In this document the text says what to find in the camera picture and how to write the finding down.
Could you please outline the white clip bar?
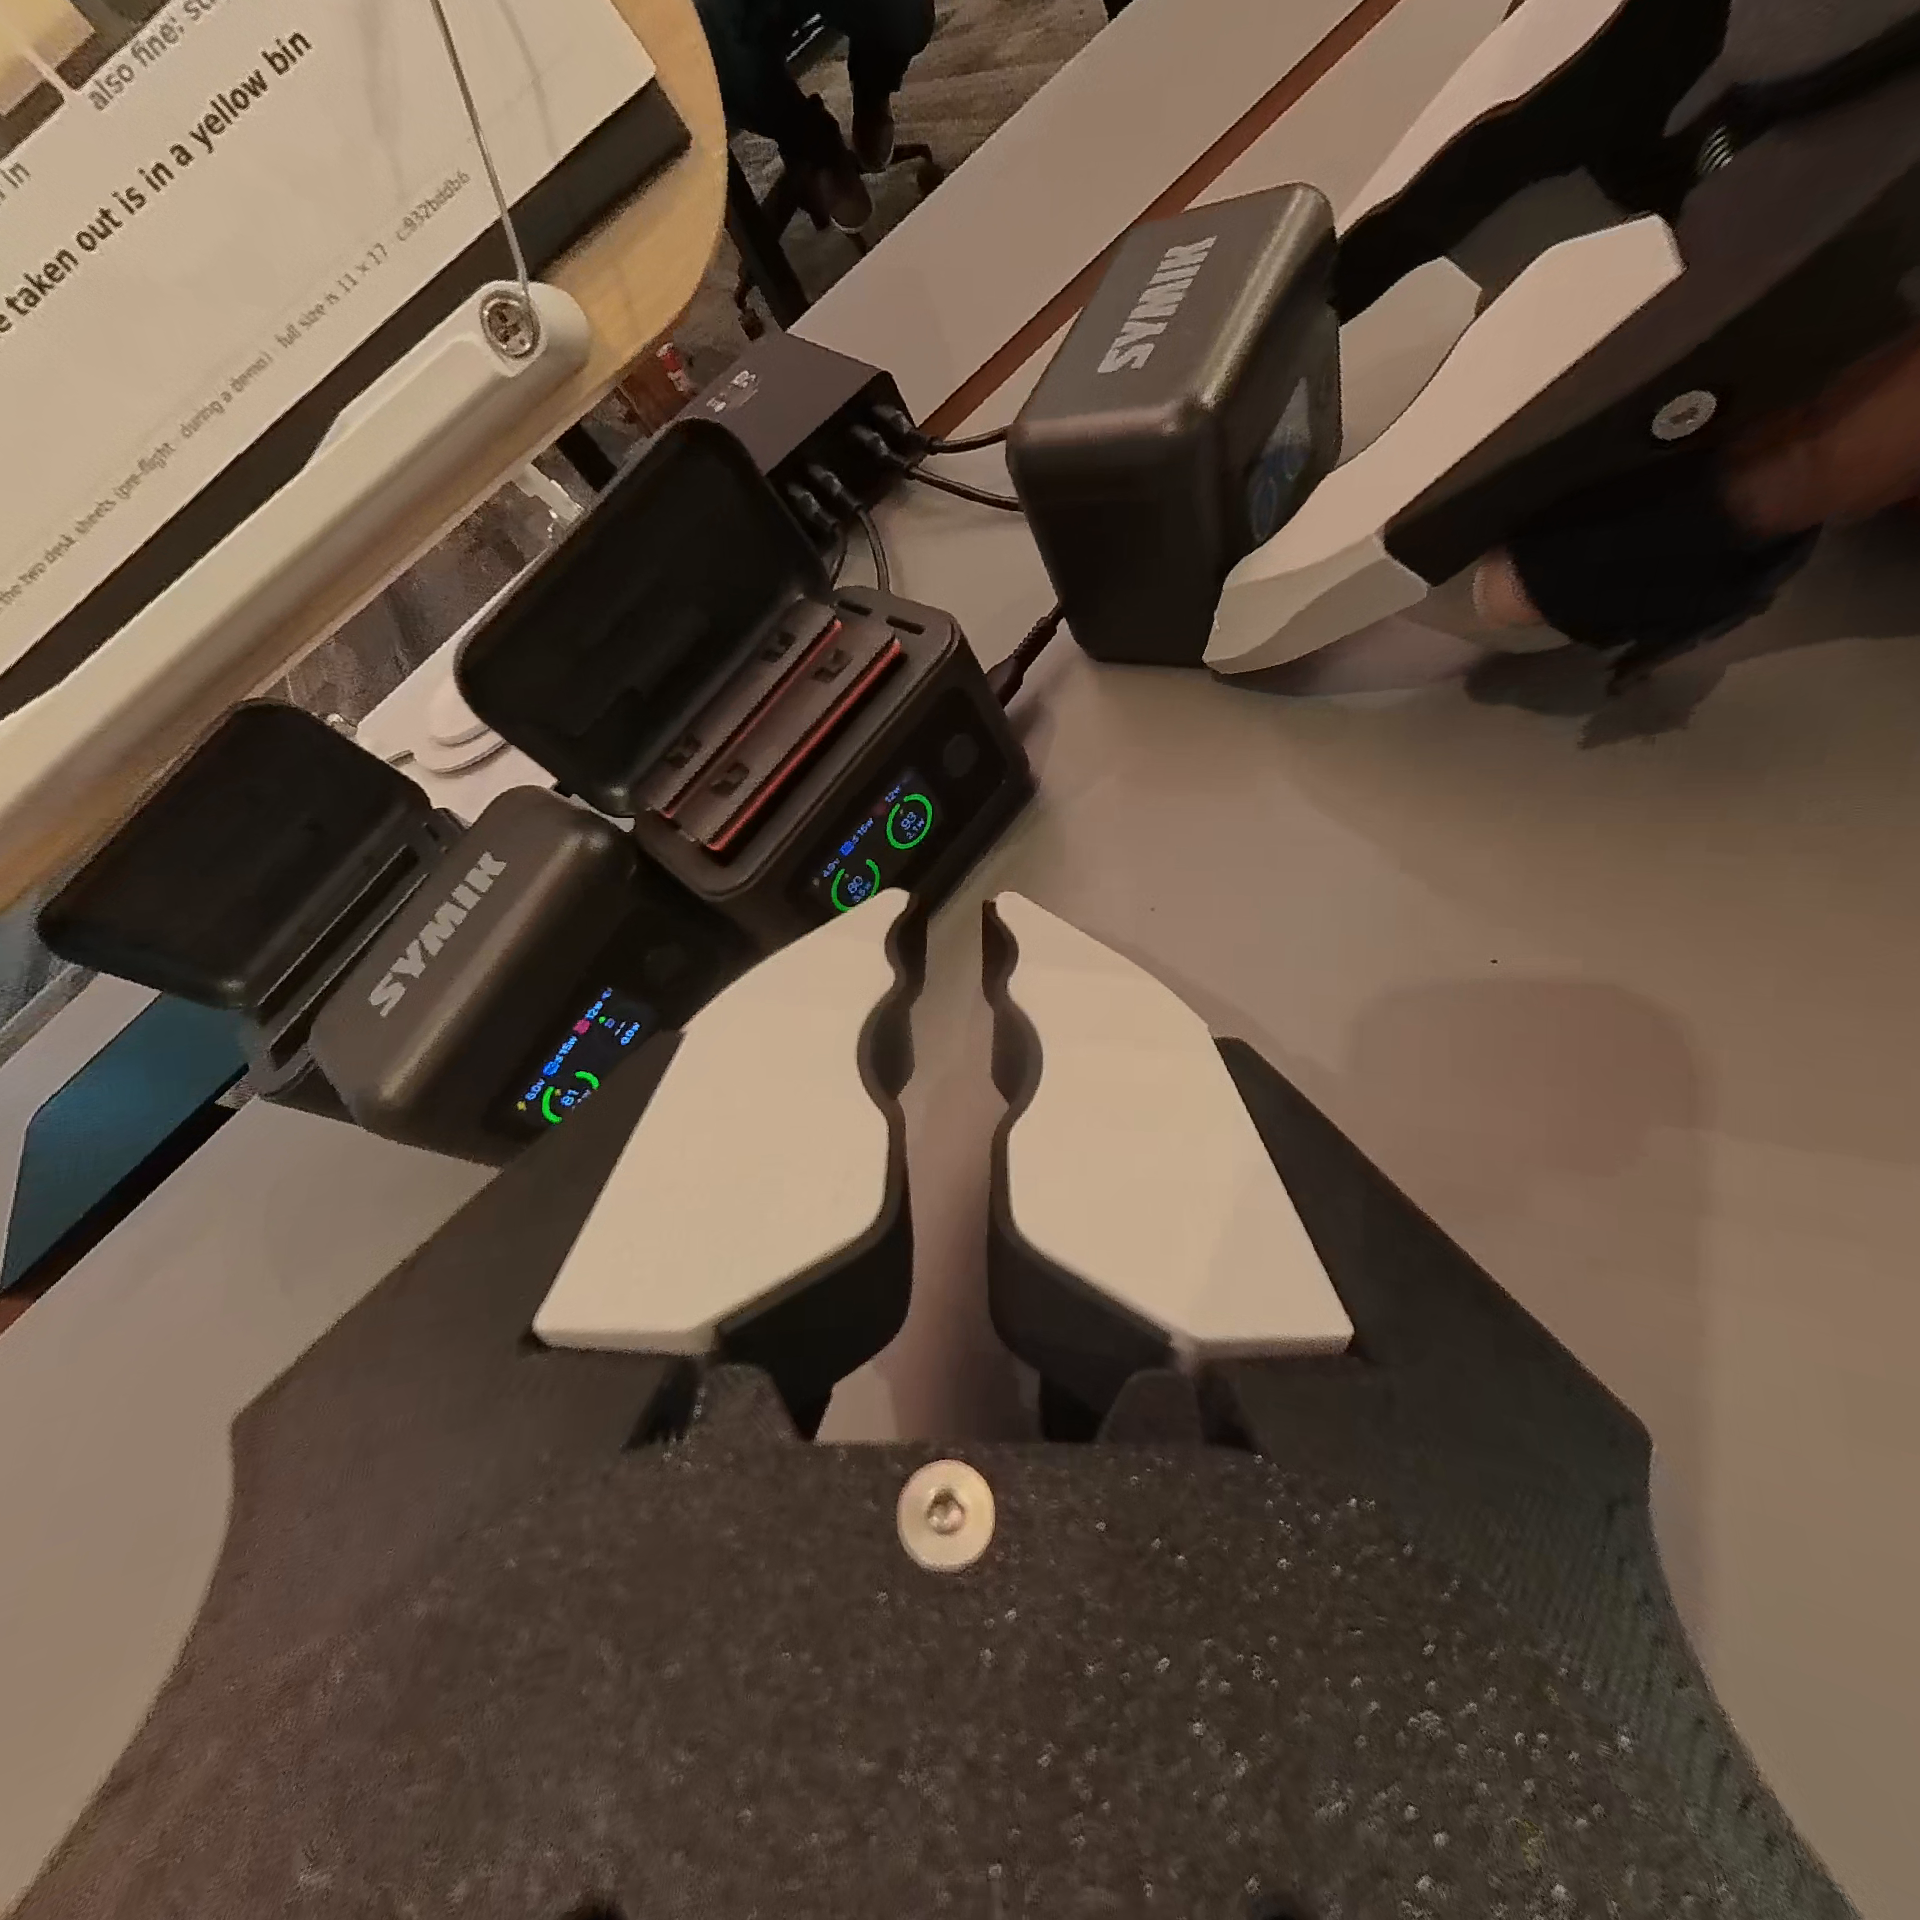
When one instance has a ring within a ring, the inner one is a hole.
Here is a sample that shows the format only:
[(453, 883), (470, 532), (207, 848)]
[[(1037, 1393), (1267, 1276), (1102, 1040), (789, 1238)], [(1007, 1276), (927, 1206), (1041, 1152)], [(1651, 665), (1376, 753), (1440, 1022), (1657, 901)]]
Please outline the white clip bar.
[(5, 715), (5, 905), (56, 875), (226, 705), (275, 681), (513, 469), (591, 362), (555, 283), (481, 289), (118, 634)]

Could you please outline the black battery charger case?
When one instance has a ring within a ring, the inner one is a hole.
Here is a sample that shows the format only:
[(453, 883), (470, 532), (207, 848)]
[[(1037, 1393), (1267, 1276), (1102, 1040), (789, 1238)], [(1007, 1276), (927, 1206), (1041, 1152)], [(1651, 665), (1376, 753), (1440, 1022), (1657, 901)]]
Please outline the black battery charger case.
[(1026, 529), (1089, 658), (1199, 665), (1229, 572), (1337, 465), (1334, 264), (1331, 205), (1311, 184), (1118, 241), (1005, 438)]
[[(726, 857), (640, 811), (640, 782), (800, 598), (895, 629), (897, 664), (776, 785)], [(717, 422), (672, 422), (467, 638), (467, 706), (640, 861), (759, 950), (904, 889), (949, 898), (1035, 796), (958, 622), (832, 562)]]
[(470, 822), (287, 705), (234, 706), (35, 912), (54, 956), (234, 1024), (243, 1090), (502, 1165), (745, 966), (538, 785)]

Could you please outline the person's right hand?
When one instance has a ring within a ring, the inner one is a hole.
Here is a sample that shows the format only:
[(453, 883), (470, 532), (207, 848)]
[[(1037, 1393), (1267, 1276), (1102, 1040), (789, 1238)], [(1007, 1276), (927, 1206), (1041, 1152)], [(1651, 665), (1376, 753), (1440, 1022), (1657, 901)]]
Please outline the person's right hand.
[(1762, 613), (1834, 520), (1914, 494), (1914, 427), (1838, 422), (1725, 460), (1683, 460), (1533, 522), (1477, 564), (1491, 629), (1669, 658)]

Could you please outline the black charging hub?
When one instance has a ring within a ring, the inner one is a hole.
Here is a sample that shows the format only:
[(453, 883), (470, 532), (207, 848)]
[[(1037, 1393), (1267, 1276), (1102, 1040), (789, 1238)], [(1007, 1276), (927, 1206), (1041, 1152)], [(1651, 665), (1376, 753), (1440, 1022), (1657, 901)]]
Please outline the black charging hub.
[(776, 490), (822, 502), (818, 473), (871, 507), (925, 454), (891, 372), (792, 331), (762, 333), (672, 417), (682, 420), (721, 426)]

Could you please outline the white base mat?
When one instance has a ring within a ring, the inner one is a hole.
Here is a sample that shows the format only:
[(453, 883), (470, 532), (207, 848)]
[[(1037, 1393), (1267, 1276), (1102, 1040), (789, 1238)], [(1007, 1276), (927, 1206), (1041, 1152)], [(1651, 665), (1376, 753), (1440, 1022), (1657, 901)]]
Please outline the white base mat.
[(485, 723), (462, 694), (456, 665), (467, 634), (456, 630), (403, 681), (409, 706), (394, 739), (419, 777), (472, 782), (505, 777), (506, 785), (550, 785), (533, 760)]

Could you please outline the dark flat mat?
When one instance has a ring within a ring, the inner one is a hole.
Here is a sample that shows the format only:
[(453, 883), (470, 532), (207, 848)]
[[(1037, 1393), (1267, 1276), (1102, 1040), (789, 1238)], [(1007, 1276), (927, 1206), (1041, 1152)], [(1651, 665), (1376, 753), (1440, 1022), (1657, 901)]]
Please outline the dark flat mat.
[(5, 1296), (29, 1300), (233, 1115), (240, 1024), (96, 980), (5, 1065)]

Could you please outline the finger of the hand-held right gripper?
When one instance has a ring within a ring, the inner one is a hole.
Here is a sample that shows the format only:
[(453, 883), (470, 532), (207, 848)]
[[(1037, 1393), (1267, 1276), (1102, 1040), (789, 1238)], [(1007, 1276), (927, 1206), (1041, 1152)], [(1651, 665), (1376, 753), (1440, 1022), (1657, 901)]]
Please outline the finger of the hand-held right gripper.
[(1723, 3), (1525, 3), (1467, 56), (1337, 217), (1354, 318), (1536, 184), (1583, 173), (1670, 217), (1694, 163), (1665, 125), (1721, 50)]
[(1387, 529), (1683, 270), (1657, 217), (1538, 254), (1402, 414), (1223, 585), (1206, 668), (1250, 677), (1414, 608), (1457, 562), (1400, 562)]

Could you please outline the wooden instruction board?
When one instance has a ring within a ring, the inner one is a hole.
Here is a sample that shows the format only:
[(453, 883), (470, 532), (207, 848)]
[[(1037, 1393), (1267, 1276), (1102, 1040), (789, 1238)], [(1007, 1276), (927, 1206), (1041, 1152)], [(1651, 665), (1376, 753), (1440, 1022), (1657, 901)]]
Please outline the wooden instruction board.
[(721, 148), (693, 4), (161, 6), (5, 161), (5, 715), (495, 281), (591, 325), (534, 460), (680, 321)]

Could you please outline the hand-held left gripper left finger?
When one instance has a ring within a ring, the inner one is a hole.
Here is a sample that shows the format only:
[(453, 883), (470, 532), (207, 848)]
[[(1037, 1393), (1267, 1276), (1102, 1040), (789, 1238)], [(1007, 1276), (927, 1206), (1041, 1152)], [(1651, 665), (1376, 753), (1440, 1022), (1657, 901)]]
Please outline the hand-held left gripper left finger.
[(682, 1029), (533, 1318), (558, 1350), (714, 1353), (850, 1257), (904, 1174), (918, 909), (878, 893)]

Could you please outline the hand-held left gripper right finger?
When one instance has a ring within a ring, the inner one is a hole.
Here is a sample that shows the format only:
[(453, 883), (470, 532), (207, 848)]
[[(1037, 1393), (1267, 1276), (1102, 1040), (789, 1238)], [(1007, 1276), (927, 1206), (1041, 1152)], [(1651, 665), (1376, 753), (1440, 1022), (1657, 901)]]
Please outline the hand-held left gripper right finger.
[(990, 1300), (1033, 1368), (1205, 1368), (1352, 1344), (1209, 1024), (1024, 897), (985, 905)]

